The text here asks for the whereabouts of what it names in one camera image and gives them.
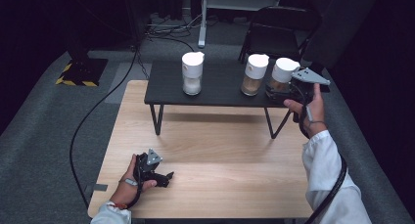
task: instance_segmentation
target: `black table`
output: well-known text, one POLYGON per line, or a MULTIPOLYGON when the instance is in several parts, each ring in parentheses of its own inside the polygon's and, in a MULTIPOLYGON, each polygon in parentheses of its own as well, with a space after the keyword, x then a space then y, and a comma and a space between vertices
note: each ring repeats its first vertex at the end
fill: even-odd
POLYGON ((246 65, 237 62, 232 64, 205 62, 202 91, 198 95, 189 96, 182 89, 181 65, 181 62, 153 62, 144 103, 150 105, 157 135, 161 133, 164 105, 264 108, 272 139, 277 137, 290 116, 290 111, 288 111, 274 132, 268 108, 285 108, 285 106, 270 102, 265 94, 265 83, 271 75, 272 64, 268 66, 258 94, 255 96, 242 93, 241 84, 246 65), (156 116, 154 105, 160 105, 159 116, 156 116))

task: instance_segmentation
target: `white sleeve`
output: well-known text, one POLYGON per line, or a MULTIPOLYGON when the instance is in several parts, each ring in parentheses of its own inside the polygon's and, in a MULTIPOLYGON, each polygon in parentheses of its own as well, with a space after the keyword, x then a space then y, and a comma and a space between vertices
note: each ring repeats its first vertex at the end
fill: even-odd
POLYGON ((113 202, 105 202, 100 206, 98 214, 92 219, 92 224, 131 224, 131 212, 111 206, 113 202))
MULTIPOLYGON (((302 162, 308 180, 305 194, 311 208, 315 210, 327 197, 336 183, 342 160, 337 145, 329 131, 314 135, 303 147, 302 162)), ((330 206, 322 213, 319 223, 371 223, 361 200, 360 189, 346 174, 345 181, 330 206)))

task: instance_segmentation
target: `black table leg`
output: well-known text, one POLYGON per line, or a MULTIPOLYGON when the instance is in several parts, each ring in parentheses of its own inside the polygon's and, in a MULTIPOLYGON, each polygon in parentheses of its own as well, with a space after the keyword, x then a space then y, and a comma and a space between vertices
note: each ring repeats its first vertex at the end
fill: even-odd
POLYGON ((288 110, 287 114, 284 116, 283 121, 281 121, 280 126, 278 126, 277 131, 275 131, 272 129, 272 123, 271 123, 271 119, 269 118, 269 114, 268 114, 268 108, 264 108, 265 110, 265 116, 266 116, 266 121, 268 122, 268 128, 269 128, 269 133, 271 134, 271 138, 275 139, 277 137, 277 135, 280 133, 281 129, 283 129, 285 123, 288 120, 288 117, 290 116, 291 112, 290 110, 288 110))
POLYGON ((159 119, 156 117, 155 106, 150 105, 150 110, 152 111, 153 123, 155 125, 156 134, 160 135, 161 131, 161 121, 162 121, 162 110, 164 109, 164 105, 160 105, 159 108, 159 119))

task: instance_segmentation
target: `hand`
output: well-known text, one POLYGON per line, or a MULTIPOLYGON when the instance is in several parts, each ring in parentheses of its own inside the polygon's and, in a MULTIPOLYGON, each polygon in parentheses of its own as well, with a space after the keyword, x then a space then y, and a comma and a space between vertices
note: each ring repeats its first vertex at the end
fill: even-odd
MULTIPOLYGON (((294 100, 284 101, 284 105, 292 112, 296 112, 301 115, 302 104, 297 103, 294 100)), ((304 119, 304 129, 308 136, 311 138, 315 134, 327 130, 327 126, 324 121, 324 102, 321 97, 320 84, 314 84, 314 95, 311 103, 308 104, 309 111, 312 115, 312 122, 308 120, 308 117, 304 119)))
MULTIPOLYGON (((116 187, 114 194, 110 198, 111 202, 120 203, 120 204, 129 204, 134 200, 135 196, 137 195, 136 186, 123 182, 126 178, 129 178, 135 181, 133 172, 134 172, 136 160, 137 160, 137 156, 133 155, 131 158, 131 162, 128 165, 127 171, 124 173, 124 175, 122 175, 121 180, 118 183, 118 187, 116 187)), ((142 193, 144 193, 145 191, 147 191, 148 189, 152 187, 156 187, 156 185, 157 185, 156 180, 149 180, 149 181, 144 182, 142 193)))

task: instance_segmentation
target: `black chair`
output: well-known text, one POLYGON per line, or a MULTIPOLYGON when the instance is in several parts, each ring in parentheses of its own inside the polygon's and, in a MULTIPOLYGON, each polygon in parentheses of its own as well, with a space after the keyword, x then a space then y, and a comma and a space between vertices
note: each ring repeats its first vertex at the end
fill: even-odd
POLYGON ((292 7, 265 7, 254 13, 238 60, 246 54, 266 54, 271 59, 299 62, 314 31, 321 24, 319 13, 292 7))

